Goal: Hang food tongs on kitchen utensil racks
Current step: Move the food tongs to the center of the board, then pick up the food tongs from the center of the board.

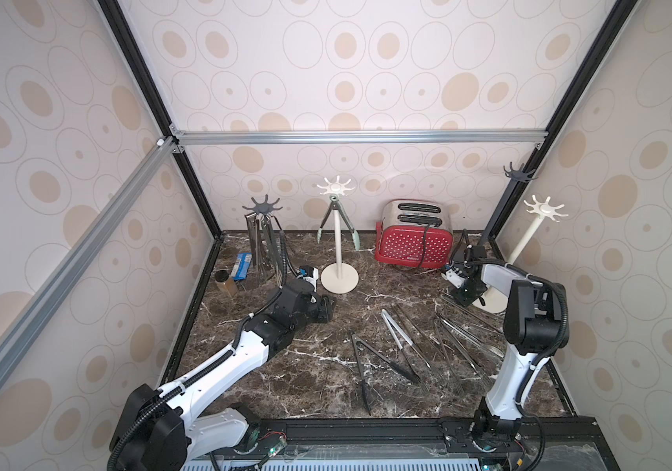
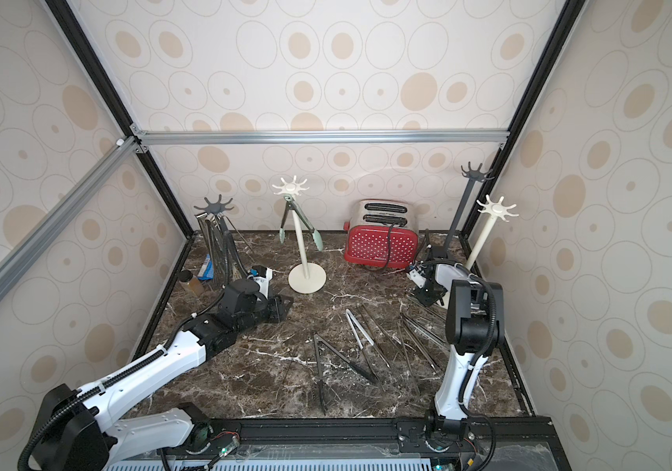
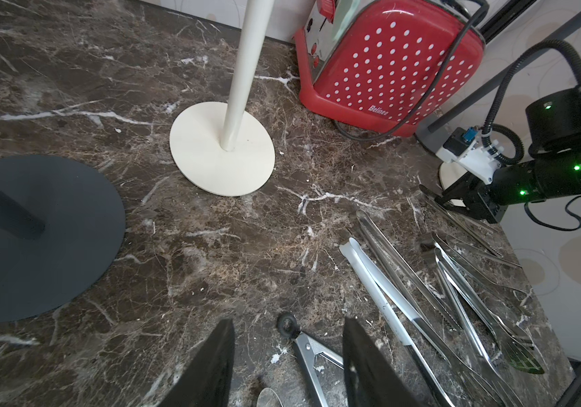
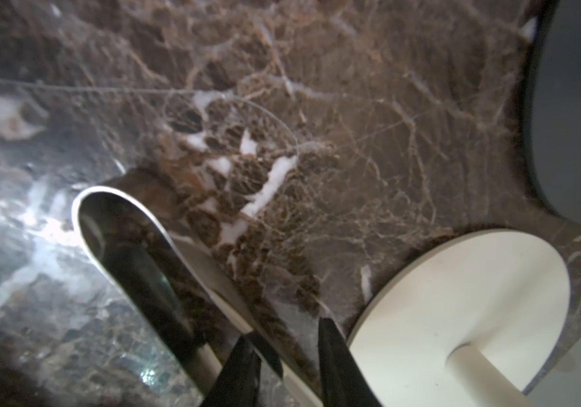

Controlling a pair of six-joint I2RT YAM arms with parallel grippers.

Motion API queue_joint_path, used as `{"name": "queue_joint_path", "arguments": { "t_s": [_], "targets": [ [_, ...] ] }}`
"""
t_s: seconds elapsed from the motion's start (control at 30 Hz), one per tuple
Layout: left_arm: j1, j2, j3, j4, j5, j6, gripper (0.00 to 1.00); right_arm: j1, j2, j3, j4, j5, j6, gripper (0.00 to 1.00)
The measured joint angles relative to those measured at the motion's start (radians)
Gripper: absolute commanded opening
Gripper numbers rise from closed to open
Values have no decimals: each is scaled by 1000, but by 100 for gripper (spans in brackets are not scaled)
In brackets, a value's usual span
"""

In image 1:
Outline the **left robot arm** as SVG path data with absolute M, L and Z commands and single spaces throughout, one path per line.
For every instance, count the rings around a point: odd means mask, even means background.
M 259 424 L 247 408 L 205 410 L 250 372 L 291 345 L 312 324 L 326 324 L 334 303 L 316 291 L 314 271 L 294 272 L 279 239 L 282 282 L 265 305 L 245 316 L 234 338 L 191 372 L 128 396 L 110 441 L 109 470 L 180 470 L 219 449 L 255 445 Z

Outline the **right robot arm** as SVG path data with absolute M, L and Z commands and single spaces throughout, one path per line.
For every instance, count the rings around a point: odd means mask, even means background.
M 507 296 L 503 335 L 508 343 L 496 382 L 480 401 L 471 427 L 475 439 L 513 439 L 524 417 L 524 402 L 543 366 L 569 341 L 568 302 L 561 284 L 489 258 L 482 245 L 468 243 L 455 254 L 444 276 L 451 298 L 468 307 L 494 288 Z

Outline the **dark grey utensil rack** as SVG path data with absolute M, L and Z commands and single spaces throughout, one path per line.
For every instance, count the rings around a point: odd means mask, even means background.
M 276 212 L 282 209 L 280 199 L 269 200 L 266 194 L 262 201 L 251 198 L 252 203 L 244 206 L 245 221 L 252 255 L 251 268 L 262 281 L 275 280 L 278 286 L 286 284 L 295 269 L 289 257 L 288 239 L 278 221 Z

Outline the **thin steel tongs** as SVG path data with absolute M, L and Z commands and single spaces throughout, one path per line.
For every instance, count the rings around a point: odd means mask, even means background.
M 261 216 L 261 235 L 263 236 L 263 254 L 265 255 L 265 276 L 281 284 L 283 278 L 282 261 L 277 259 L 271 245 L 271 221 L 269 216 Z

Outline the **green tongs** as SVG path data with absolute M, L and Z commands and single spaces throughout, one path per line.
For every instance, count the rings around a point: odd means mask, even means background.
M 333 212 L 338 214 L 338 217 L 336 218 L 337 222 L 344 222 L 346 224 L 346 227 L 352 236 L 355 250 L 360 250 L 362 248 L 360 235 L 355 226 L 352 224 L 352 221 L 346 213 L 346 210 L 344 209 L 338 195 L 329 196 L 329 206 L 320 222 L 320 226 L 318 227 L 318 235 L 316 236 L 318 243 L 320 243 L 324 226 Z

